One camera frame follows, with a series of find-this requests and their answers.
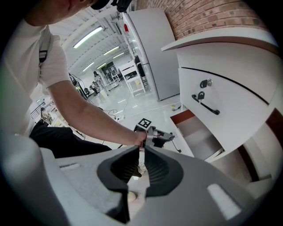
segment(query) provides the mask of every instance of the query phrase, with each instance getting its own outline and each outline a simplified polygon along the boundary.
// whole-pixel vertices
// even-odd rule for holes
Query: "brick wall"
[[[241,0],[138,0],[137,10],[162,8],[175,39],[220,27],[266,29],[263,22]]]

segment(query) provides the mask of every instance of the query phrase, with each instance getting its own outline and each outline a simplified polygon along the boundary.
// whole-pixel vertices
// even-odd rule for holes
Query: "drawer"
[[[224,76],[270,103],[282,74],[277,55],[237,43],[203,43],[177,49],[179,67]]]
[[[226,152],[247,141],[266,121],[268,106],[245,88],[205,72],[179,68],[180,99],[214,135]],[[200,89],[200,83],[212,80],[212,86]],[[214,114],[193,99],[204,91],[202,103],[220,113]]]
[[[210,162],[223,152],[221,144],[190,110],[170,117],[170,122],[176,135],[174,143],[182,154]]]

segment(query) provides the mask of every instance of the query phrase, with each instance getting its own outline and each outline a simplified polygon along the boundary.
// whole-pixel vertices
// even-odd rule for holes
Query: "white t-shirt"
[[[35,126],[29,106],[32,102],[30,95],[37,84],[42,84],[45,90],[55,83],[70,80],[66,55],[60,46],[58,35],[53,36],[47,59],[39,68],[39,39],[45,28],[46,26],[34,27],[22,21],[3,56],[3,70],[11,76],[7,79],[6,84],[13,86],[13,90],[16,89],[11,100],[6,101],[7,108],[13,111],[10,114],[14,117],[14,120],[12,116],[9,119],[8,112],[7,119],[11,122],[7,124],[10,123],[11,132],[25,136],[29,136]],[[21,106],[9,106],[9,102],[19,102],[18,105]]]

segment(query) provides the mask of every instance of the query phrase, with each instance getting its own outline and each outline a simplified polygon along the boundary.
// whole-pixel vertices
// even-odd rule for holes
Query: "man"
[[[114,143],[140,145],[146,138],[112,120],[98,107],[85,101],[70,81],[67,60],[60,46],[60,38],[52,36],[48,55],[39,67],[39,40],[49,24],[57,23],[90,6],[102,8],[103,0],[42,0],[34,7],[15,31],[4,55],[4,67],[19,87],[21,98],[27,102],[30,94],[42,84],[66,121],[84,134]],[[50,128],[35,125],[30,112],[13,132],[30,136],[40,147],[49,148],[56,158],[93,154],[109,147],[83,141],[70,128]]]
[[[98,84],[95,81],[92,82],[92,89],[95,89],[97,92],[101,91],[101,89],[99,88]]]

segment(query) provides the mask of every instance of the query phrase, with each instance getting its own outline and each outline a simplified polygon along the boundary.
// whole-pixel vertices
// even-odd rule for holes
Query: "refrigerator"
[[[151,8],[123,13],[123,22],[128,28],[128,35],[157,100],[180,94],[176,52],[161,51],[162,47],[175,41],[163,9]]]

